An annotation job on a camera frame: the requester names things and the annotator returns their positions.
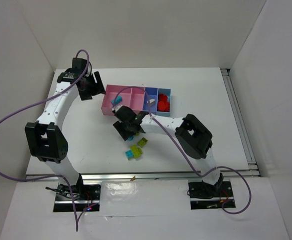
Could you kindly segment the teal long lego brick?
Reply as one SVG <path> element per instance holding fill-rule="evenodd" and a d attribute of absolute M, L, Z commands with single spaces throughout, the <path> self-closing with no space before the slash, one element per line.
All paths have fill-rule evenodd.
<path fill-rule="evenodd" d="M 113 106 L 118 105 L 122 102 L 122 96 L 118 95 L 116 98 L 114 98 L 111 103 Z"/>

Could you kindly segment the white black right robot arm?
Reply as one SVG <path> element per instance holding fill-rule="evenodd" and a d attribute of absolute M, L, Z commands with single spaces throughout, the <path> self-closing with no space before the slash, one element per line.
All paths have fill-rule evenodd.
<path fill-rule="evenodd" d="M 137 133 L 170 137 L 191 169 L 202 179 L 203 189 L 194 193 L 194 197 L 210 199 L 219 194 L 223 175 L 213 156 L 213 135 L 193 114 L 185 117 L 158 116 L 146 111 L 136 114 L 124 105 L 113 107 L 112 113 L 117 118 L 113 126 L 125 141 Z"/>

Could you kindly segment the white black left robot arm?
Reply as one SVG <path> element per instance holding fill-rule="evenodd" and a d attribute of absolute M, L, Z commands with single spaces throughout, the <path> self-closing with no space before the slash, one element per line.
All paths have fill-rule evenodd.
<path fill-rule="evenodd" d="M 57 175 L 59 185 L 54 191 L 59 195 L 70 197 L 74 194 L 75 199 L 79 199 L 87 191 L 81 174 L 67 157 L 69 145 L 62 126 L 77 97 L 85 101 L 99 94 L 105 94 L 99 72 L 91 71 L 90 61 L 75 57 L 72 66 L 58 76 L 53 99 L 44 112 L 35 122 L 25 126 L 30 153 Z"/>

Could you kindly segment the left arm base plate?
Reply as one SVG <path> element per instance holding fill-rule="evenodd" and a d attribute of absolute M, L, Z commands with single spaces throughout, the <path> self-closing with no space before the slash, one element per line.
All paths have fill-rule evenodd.
<path fill-rule="evenodd" d="M 72 212 L 72 200 L 68 188 L 59 185 L 57 188 L 45 187 L 55 193 L 53 212 Z M 88 184 L 83 186 L 82 193 L 74 191 L 74 204 L 77 212 L 98 212 L 100 210 L 101 184 Z"/>

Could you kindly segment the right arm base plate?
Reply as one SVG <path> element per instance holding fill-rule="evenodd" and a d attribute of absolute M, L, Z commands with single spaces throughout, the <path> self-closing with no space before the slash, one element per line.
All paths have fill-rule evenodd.
<path fill-rule="evenodd" d="M 208 189 L 203 182 L 189 182 L 187 195 L 190 198 L 191 210 L 225 209 L 235 208 L 234 194 L 230 181 L 224 181 L 221 188 L 215 192 Z"/>

